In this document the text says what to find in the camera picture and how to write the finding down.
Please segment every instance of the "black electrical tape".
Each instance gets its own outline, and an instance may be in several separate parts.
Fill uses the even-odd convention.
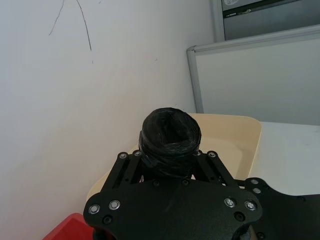
[[[144,179],[190,178],[200,141],[200,127],[189,114],[170,107],[154,110],[139,136]]]

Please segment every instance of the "red object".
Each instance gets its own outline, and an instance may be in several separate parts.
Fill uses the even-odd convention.
[[[43,240],[92,240],[94,229],[80,213],[73,213],[55,227]]]

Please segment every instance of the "beige tray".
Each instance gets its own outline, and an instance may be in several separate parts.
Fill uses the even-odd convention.
[[[204,153],[216,151],[235,179],[245,180],[256,159],[261,124],[246,116],[190,114],[199,124],[202,133],[200,150]],[[138,144],[129,153],[138,149]],[[86,200],[100,192],[110,170],[90,189]]]

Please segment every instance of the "tabletop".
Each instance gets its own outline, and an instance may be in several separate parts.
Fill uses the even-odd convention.
[[[288,195],[320,194],[320,126],[262,122],[250,177]]]

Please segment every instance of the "scribble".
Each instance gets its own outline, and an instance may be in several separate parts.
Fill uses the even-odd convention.
[[[88,31],[88,26],[87,26],[87,22],[86,22],[86,19],[85,19],[84,11],[82,10],[82,7],[81,7],[81,5],[79,3],[79,0],[76,0],[76,2],[78,3],[79,8],[80,8],[81,13],[82,13],[82,18],[83,18],[85,29],[86,29],[86,35],[88,36],[88,42],[89,42],[90,51],[92,51],[91,42],[90,42],[90,36],[89,36],[89,31]]]
[[[54,29],[55,29],[55,26],[56,26],[56,23],[57,23],[57,21],[58,21],[58,18],[60,17],[60,13],[61,13],[62,9],[64,8],[64,4],[65,4],[65,0],[62,0],[62,5],[61,5],[61,8],[60,8],[60,11],[59,11],[58,16],[56,17],[56,19],[55,19],[55,21],[54,21],[54,24],[53,24],[53,26],[52,26],[52,29],[51,29],[50,33],[49,33],[49,36],[52,34],[52,32],[53,32]]]

